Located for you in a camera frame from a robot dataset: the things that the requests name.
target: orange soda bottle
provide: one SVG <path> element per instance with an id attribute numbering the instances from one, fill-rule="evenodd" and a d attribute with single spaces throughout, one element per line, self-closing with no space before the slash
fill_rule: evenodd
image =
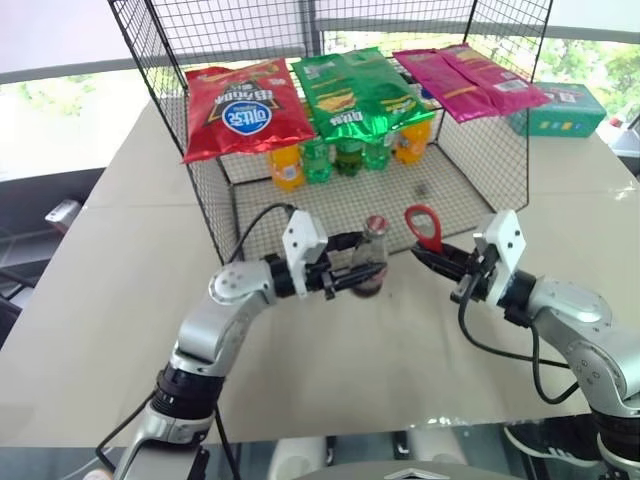
<path id="1" fill-rule="evenodd" d="M 431 119 L 403 129 L 398 135 L 396 158 L 404 163 L 416 163 L 422 159 L 431 137 Z"/>
<path id="2" fill-rule="evenodd" d="M 304 183 L 300 166 L 298 145 L 279 148 L 269 152 L 269 171 L 273 183 L 283 190 L 291 191 Z"/>

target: green soda bottle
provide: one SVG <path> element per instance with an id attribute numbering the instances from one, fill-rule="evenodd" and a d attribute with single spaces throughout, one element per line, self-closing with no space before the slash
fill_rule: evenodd
<path id="1" fill-rule="evenodd" d="M 329 145 L 322 137 L 315 137 L 300 145 L 302 171 L 307 183 L 326 183 L 331 176 Z"/>
<path id="2" fill-rule="evenodd" d="M 363 152 L 364 168 L 367 170 L 384 170 L 391 160 L 391 146 L 394 133 L 381 135 L 373 143 L 366 143 Z"/>
<path id="3" fill-rule="evenodd" d="M 338 140 L 334 167 L 341 175 L 355 177 L 362 168 L 362 142 L 352 138 Z"/>

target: table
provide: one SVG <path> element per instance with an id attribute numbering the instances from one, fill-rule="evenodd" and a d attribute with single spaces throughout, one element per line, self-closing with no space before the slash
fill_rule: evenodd
<path id="1" fill-rule="evenodd" d="M 219 266 L 179 160 L 150 105 L 0 352 L 0 445 L 95 445 L 152 387 L 180 322 Z M 531 169 L 531 202 L 519 214 L 528 241 L 521 267 L 597 290 L 617 321 L 637 325 L 635 179 L 595 136 L 534 139 Z M 472 246 L 470 234 L 450 241 Z M 222 394 L 231 440 L 587 411 L 581 394 L 544 404 L 529 365 L 467 344 L 448 300 L 452 287 L 402 253 L 391 258 L 376 298 L 313 295 L 264 312 Z M 481 340 L 530 350 L 530 334 L 500 312 L 472 305 L 469 318 Z M 550 348 L 543 354 L 559 358 Z M 543 376 L 550 393 L 571 381 L 548 368 Z"/>

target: pink chips bag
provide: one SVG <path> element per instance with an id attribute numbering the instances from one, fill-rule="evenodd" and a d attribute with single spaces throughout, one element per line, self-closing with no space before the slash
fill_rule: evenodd
<path id="1" fill-rule="evenodd" d="M 549 98 L 541 90 L 476 52 L 466 43 L 451 45 L 438 53 L 467 80 L 482 88 L 500 115 L 509 115 L 523 108 L 539 107 L 549 102 Z"/>
<path id="2" fill-rule="evenodd" d="M 489 95 L 453 69 L 437 50 L 405 50 L 393 56 L 456 122 L 500 114 Z"/>

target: brand logo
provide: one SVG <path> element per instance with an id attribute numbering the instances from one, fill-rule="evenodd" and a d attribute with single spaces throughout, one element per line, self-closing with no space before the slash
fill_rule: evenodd
<path id="1" fill-rule="evenodd" d="M 239 101 L 227 105 L 222 112 L 222 121 L 240 135 L 252 135 L 271 122 L 271 110 L 262 103 Z"/>
<path id="2" fill-rule="evenodd" d="M 331 122 L 331 125 L 335 127 L 337 125 L 343 125 L 345 123 L 362 122 L 363 118 L 364 117 L 362 116 L 362 112 L 360 112 L 359 110 L 352 110 L 350 112 L 344 112 L 340 115 L 331 117 L 329 122 Z"/>
<path id="3" fill-rule="evenodd" d="M 272 110 L 279 108 L 272 90 L 261 88 L 253 80 L 234 83 L 216 97 L 205 125 L 222 119 L 234 132 L 251 135 L 266 127 Z"/>

